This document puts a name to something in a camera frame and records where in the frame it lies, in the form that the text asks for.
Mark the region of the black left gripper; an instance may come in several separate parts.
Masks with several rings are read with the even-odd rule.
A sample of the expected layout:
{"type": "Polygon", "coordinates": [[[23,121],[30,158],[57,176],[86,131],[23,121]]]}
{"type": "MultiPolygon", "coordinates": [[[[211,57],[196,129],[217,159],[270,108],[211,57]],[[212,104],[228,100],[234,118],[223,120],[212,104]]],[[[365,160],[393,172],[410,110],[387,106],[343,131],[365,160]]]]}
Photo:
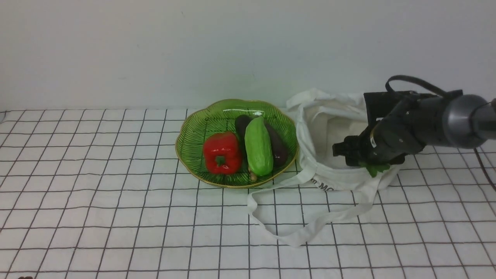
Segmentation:
{"type": "Polygon", "coordinates": [[[365,93],[367,127],[333,144],[332,153],[345,157],[351,167],[398,165],[427,145],[452,147],[443,117],[448,105],[462,94],[462,90],[450,91],[446,97],[414,91],[365,93]]]}

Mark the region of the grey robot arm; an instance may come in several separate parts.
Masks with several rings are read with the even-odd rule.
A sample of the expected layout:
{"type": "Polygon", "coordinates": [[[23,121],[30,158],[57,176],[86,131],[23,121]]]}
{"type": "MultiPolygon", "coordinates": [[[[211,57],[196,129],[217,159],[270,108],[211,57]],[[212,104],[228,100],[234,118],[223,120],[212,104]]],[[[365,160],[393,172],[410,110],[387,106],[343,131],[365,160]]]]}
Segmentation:
{"type": "Polygon", "coordinates": [[[400,165],[427,145],[474,149],[495,139],[495,102],[462,90],[365,93],[367,127],[332,147],[347,166],[400,165]]]}

